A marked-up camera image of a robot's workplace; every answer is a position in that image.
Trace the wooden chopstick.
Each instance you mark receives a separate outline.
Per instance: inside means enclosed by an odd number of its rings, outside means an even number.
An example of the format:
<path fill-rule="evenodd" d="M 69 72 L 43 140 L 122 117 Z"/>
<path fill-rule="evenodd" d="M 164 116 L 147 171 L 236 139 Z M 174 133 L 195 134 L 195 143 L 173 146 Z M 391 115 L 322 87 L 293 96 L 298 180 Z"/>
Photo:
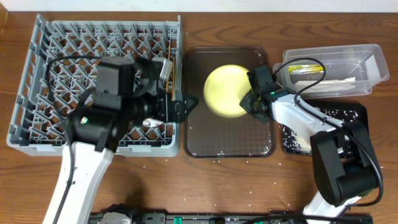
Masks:
<path fill-rule="evenodd" d="M 169 51 L 168 51 L 168 58 L 167 58 L 167 72 L 168 72 L 168 75 L 167 75 L 167 78 L 166 78 L 166 81 L 165 81 L 165 90 L 166 90 L 166 92 L 169 92 L 169 76 L 170 76 L 170 73 L 171 73 L 171 69 L 172 69 L 172 66 L 170 65 L 170 63 L 171 63 L 171 61 L 170 61 L 170 59 L 171 59 L 171 40 L 169 41 Z"/>
<path fill-rule="evenodd" d="M 173 57 L 173 69 L 172 69 L 172 101 L 175 101 L 175 69 L 176 69 L 176 59 Z"/>

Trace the yellow round plate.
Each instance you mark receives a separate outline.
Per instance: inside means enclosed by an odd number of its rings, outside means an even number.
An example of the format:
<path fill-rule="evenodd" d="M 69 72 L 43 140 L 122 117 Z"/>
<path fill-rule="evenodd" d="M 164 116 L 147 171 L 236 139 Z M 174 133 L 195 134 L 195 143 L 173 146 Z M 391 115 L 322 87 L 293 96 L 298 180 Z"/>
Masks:
<path fill-rule="evenodd" d="M 209 74 L 203 96 L 212 112 L 223 118 L 238 118 L 247 113 L 240 102 L 251 91 L 248 71 L 240 65 L 223 65 Z"/>

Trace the green orange snack wrapper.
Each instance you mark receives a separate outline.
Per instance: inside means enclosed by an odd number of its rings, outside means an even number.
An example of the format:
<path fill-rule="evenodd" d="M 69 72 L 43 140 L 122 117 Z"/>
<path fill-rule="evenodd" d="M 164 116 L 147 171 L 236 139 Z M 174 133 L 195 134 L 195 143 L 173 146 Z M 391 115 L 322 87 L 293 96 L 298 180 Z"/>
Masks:
<path fill-rule="evenodd" d="M 290 75 L 302 75 L 309 73 L 323 73 L 324 69 L 321 65 L 291 65 L 288 67 Z"/>

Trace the white napkin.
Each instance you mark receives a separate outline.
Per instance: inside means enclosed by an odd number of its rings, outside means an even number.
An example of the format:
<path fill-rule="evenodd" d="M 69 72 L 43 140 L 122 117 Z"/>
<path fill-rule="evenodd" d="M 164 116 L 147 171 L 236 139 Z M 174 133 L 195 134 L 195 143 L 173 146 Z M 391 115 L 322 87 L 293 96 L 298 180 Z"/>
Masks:
<path fill-rule="evenodd" d="M 344 80 L 323 80 L 313 87 L 305 90 L 305 93 L 319 93 L 328 91 L 345 91 L 354 88 L 355 77 Z"/>

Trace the white bowl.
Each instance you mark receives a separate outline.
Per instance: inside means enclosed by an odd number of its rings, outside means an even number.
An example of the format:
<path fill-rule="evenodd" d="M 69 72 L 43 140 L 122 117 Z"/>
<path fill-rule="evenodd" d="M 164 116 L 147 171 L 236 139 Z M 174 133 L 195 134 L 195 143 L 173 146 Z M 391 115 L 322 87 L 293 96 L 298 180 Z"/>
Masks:
<path fill-rule="evenodd" d="M 163 124 L 163 121 L 159 121 L 156 119 L 152 119 L 152 118 L 147 118 L 142 122 L 142 125 L 144 127 L 149 127 L 149 128 L 153 128 L 153 127 L 157 127 L 160 126 L 161 124 Z"/>

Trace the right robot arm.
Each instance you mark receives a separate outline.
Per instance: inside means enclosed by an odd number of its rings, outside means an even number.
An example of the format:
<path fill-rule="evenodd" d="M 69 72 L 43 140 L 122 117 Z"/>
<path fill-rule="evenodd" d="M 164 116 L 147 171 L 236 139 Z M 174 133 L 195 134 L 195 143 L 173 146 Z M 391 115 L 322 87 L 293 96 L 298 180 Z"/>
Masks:
<path fill-rule="evenodd" d="M 330 118 L 290 90 L 250 90 L 239 104 L 263 123 L 276 121 L 309 142 L 318 189 L 303 210 L 309 223 L 332 222 L 361 207 L 359 199 L 374 189 L 378 196 L 366 205 L 381 200 L 381 168 L 363 123 Z"/>

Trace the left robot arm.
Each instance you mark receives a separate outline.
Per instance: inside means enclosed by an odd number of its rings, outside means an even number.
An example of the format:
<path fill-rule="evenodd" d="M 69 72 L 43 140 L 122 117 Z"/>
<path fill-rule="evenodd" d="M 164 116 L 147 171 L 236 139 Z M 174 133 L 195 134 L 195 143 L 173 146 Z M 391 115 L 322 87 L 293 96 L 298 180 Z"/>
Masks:
<path fill-rule="evenodd" d="M 130 126 L 142 126 L 147 119 L 182 123 L 199 103 L 188 93 L 177 95 L 172 100 L 166 92 L 138 97 L 99 93 L 103 102 L 70 113 L 60 174 L 44 223 L 86 223 L 101 180 Z"/>

